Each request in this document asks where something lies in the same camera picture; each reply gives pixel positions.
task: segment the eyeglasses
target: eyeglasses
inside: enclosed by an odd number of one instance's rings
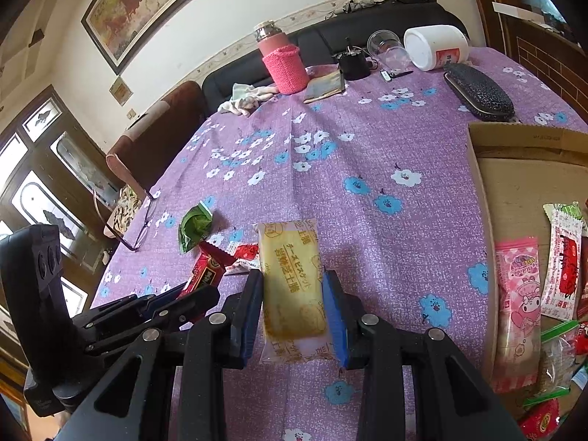
[[[137,239],[135,240],[135,243],[133,245],[131,245],[130,243],[128,243],[125,239],[124,239],[124,235],[121,234],[118,230],[116,230],[115,228],[113,228],[110,224],[108,224],[107,221],[104,220],[104,218],[102,217],[102,214],[100,213],[100,210],[98,209],[98,196],[96,195],[96,191],[93,190],[93,196],[94,196],[94,208],[96,209],[96,213],[98,213],[98,217],[100,217],[100,220],[102,221],[102,223],[105,225],[105,227],[111,231],[112,235],[114,235],[114,238],[117,239],[121,244],[123,244],[126,248],[128,248],[130,251],[136,252],[137,250],[139,250],[139,248],[141,247],[141,245],[143,245],[143,242],[145,241],[145,239],[147,238],[147,232],[149,230],[149,222],[151,222],[151,220],[153,219],[153,216],[155,214],[155,209],[157,208],[157,199],[154,198],[148,191],[145,191],[147,194],[147,212],[145,213],[145,221],[143,222],[143,227],[141,228],[141,230],[139,231],[139,235],[137,235]]]

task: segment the pink snack package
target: pink snack package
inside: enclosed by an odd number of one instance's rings
[[[507,393],[537,381],[541,307],[537,238],[496,244],[500,288],[492,389]]]
[[[561,210],[552,216],[548,272],[541,297],[541,315],[563,322],[574,318],[580,272],[582,221]]]

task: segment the table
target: table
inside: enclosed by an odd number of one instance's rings
[[[470,62],[504,88],[523,123],[586,131],[567,103],[505,55],[472,49]],[[148,239],[136,253],[116,251],[94,306],[184,283],[195,253],[179,255],[177,225],[204,200],[214,211],[210,241],[221,248],[256,241],[256,222],[316,218],[323,263],[347,292],[398,328],[443,328],[479,367],[486,251],[466,160],[467,124],[475,118],[440,70],[390,83],[376,72],[349,82],[342,95],[302,100],[277,96],[248,118],[208,119],[152,188],[158,207]],[[219,306],[244,282],[223,278]],[[260,365],[262,346],[260,330],[249,366],[225,371],[229,439],[355,440],[361,372],[328,361]],[[410,389],[405,397],[410,430]]]

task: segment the clear plastic cup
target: clear plastic cup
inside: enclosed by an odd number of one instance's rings
[[[379,30],[368,38],[367,52],[392,73],[405,71],[410,65],[410,57],[400,38],[388,30]]]

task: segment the door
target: door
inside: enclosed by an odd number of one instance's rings
[[[104,236],[92,191],[112,210],[122,183],[52,87],[0,135],[0,237],[34,223],[60,228],[70,314],[89,305],[104,272]],[[5,305],[4,294],[0,303]]]

